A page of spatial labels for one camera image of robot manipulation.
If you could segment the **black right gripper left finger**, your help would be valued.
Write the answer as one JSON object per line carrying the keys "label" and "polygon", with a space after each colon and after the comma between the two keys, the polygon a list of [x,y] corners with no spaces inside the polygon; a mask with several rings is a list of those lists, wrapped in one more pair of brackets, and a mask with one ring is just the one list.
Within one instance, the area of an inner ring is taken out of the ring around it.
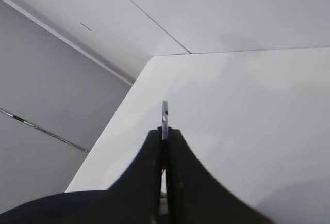
{"label": "black right gripper left finger", "polygon": [[161,131],[151,130],[125,172],[74,222],[158,223],[161,169]]}

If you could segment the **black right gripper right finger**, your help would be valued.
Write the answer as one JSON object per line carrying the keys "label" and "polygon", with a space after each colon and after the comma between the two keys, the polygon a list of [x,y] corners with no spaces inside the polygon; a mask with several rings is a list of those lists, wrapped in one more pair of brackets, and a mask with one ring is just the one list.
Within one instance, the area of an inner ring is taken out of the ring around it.
{"label": "black right gripper right finger", "polygon": [[169,129],[167,199],[170,223],[272,223],[244,203],[203,166],[180,130]]}

